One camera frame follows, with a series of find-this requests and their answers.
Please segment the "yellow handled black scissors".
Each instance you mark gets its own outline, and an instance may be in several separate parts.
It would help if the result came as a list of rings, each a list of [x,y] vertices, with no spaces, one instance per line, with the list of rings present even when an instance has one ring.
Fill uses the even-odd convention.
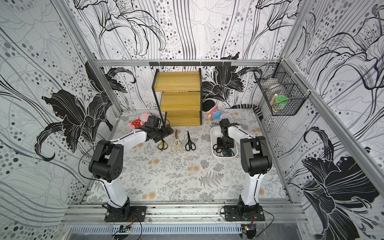
[[[166,150],[168,147],[169,145],[164,139],[161,139],[160,143],[157,146],[158,150],[161,150],[161,151]]]

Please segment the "white plastic storage box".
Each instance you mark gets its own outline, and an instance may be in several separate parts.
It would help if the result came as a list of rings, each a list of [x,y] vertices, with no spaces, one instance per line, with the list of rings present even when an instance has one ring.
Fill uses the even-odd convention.
[[[212,154],[217,160],[231,160],[238,155],[237,143],[224,136],[221,127],[213,127],[210,131]]]

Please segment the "cream handled kitchen scissors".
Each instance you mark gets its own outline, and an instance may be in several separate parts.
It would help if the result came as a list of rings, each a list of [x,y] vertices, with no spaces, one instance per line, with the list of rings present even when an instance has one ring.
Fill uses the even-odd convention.
[[[175,130],[174,143],[171,148],[172,153],[181,153],[183,151],[182,144],[179,139],[178,130]]]

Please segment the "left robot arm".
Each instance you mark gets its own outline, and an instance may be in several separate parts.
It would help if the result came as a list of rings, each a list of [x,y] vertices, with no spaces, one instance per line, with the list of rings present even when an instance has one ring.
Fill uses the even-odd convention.
[[[126,219],[131,213],[130,200],[124,192],[120,178],[125,150],[149,140],[157,143],[173,132],[169,124],[160,128],[143,126],[115,140],[99,141],[89,164],[89,172],[96,180],[102,182],[106,190],[110,215],[116,214]]]

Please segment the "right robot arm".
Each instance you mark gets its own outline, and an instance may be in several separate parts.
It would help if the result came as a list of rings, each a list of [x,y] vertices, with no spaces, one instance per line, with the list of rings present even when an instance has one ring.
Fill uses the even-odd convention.
[[[259,193],[266,173],[272,168],[272,160],[266,138],[257,137],[243,130],[238,123],[228,119],[219,122],[222,136],[217,147],[224,149],[235,142],[240,145],[241,165],[248,177],[238,202],[240,214],[255,214],[260,211]]]

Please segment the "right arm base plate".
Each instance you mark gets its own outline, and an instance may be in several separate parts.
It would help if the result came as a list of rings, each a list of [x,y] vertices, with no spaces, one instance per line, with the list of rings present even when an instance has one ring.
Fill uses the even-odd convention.
[[[260,205],[256,206],[231,206],[227,205],[221,210],[227,222],[263,222],[265,214]]]

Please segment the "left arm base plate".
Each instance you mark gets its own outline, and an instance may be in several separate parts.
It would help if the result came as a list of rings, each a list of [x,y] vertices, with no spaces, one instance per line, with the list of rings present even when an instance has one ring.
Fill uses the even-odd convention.
[[[143,222],[146,213],[146,206],[128,206],[123,208],[107,206],[107,213],[104,221],[107,223],[132,222],[134,218],[136,218],[136,221]]]

